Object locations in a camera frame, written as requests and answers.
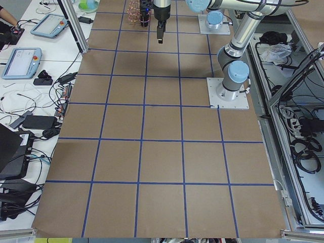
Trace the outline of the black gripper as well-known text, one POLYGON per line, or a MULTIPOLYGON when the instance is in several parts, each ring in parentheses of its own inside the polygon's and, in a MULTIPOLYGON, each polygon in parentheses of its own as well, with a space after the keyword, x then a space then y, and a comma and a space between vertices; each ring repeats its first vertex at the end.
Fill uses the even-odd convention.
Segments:
POLYGON ((153 5, 154 9, 154 17, 158 21, 157 24, 157 40, 159 44, 163 43, 164 32, 166 30, 166 21, 170 17, 171 5, 158 7, 157 5, 153 5))

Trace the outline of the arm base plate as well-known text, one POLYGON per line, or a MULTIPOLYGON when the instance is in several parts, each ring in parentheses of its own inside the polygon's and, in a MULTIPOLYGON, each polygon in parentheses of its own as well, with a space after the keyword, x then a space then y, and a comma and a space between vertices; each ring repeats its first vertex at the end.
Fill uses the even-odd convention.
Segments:
POLYGON ((223 78, 208 77, 207 87, 211 109, 249 109, 243 84, 238 91, 228 91, 223 87, 223 78))
POLYGON ((198 15, 200 34, 230 35, 231 22, 221 14, 198 15))

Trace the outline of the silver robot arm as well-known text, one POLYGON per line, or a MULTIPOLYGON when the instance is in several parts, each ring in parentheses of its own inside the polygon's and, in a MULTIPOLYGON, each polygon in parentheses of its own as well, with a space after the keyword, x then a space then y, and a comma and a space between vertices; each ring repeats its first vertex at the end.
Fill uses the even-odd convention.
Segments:
POLYGON ((261 20, 268 15, 285 13, 294 3, 295 1, 186 1, 189 9, 196 13, 207 8, 246 11, 231 41, 221 48, 218 54, 218 62, 224 73, 223 89, 236 92, 246 81, 248 74, 245 74, 242 80, 237 80, 230 74, 230 65, 242 57, 261 20))
POLYGON ((219 29, 223 25, 224 14, 221 11, 210 11, 206 15, 207 29, 219 29))

